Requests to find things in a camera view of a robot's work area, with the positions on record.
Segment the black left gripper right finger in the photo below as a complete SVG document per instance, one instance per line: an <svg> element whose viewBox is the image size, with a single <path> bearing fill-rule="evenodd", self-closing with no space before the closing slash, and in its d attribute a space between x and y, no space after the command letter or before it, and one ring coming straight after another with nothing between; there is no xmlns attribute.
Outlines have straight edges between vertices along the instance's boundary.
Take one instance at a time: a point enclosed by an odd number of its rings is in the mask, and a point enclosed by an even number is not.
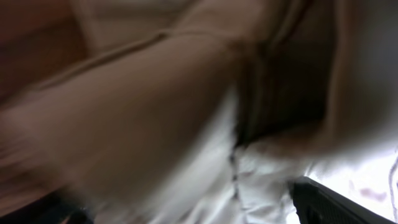
<svg viewBox="0 0 398 224"><path fill-rule="evenodd" d="M308 177L288 188L301 224L395 224Z"/></svg>

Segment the beige khaki shorts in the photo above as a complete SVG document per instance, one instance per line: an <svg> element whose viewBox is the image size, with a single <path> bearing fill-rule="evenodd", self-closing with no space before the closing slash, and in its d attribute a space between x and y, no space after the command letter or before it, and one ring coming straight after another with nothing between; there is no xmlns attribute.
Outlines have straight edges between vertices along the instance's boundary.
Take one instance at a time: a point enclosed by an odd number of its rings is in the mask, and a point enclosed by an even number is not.
<svg viewBox="0 0 398 224"><path fill-rule="evenodd" d="M396 1L75 1L90 57L1 103L1 217L283 222L286 183L397 145Z"/></svg>

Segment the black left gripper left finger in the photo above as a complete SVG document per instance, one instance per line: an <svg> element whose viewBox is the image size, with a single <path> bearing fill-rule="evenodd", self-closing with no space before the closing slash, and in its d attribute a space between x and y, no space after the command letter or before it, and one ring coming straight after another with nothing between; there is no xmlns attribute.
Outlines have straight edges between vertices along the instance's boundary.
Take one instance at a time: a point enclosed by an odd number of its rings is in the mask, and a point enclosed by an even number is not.
<svg viewBox="0 0 398 224"><path fill-rule="evenodd" d="M69 202L52 192L14 212L1 217L1 224L93 224L86 207Z"/></svg>

